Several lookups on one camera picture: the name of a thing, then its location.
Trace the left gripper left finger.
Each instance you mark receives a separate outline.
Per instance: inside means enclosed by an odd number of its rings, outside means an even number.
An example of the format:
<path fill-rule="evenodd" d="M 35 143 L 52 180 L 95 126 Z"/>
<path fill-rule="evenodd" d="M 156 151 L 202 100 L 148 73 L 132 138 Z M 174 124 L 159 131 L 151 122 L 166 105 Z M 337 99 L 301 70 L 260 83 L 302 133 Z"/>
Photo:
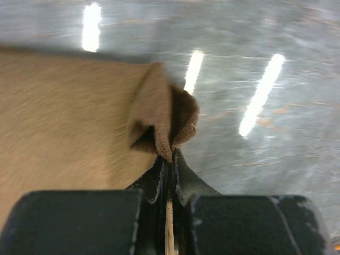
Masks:
<path fill-rule="evenodd" d="M 164 254 L 167 162 L 124 190 L 32 191 L 13 206 L 1 254 Z"/>

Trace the brown cloth napkin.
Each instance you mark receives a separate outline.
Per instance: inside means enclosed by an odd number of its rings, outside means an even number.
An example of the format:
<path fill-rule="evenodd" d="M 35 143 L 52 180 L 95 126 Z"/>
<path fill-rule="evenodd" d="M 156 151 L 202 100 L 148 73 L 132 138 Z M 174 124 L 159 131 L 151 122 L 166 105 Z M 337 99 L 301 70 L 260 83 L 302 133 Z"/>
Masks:
<path fill-rule="evenodd" d="M 174 254 L 171 163 L 198 117 L 196 99 L 160 62 L 1 47 L 1 231 L 28 192 L 124 190 L 161 157 L 164 254 Z"/>

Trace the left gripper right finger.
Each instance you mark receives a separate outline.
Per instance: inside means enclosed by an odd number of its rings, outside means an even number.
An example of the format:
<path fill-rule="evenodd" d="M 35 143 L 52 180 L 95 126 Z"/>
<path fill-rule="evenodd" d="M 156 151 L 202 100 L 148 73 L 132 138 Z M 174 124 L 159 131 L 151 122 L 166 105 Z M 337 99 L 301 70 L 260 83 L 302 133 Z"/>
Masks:
<path fill-rule="evenodd" d="M 171 163 L 174 246 L 179 254 L 331 254 L 320 211 L 301 195 L 223 195 L 187 165 Z"/>

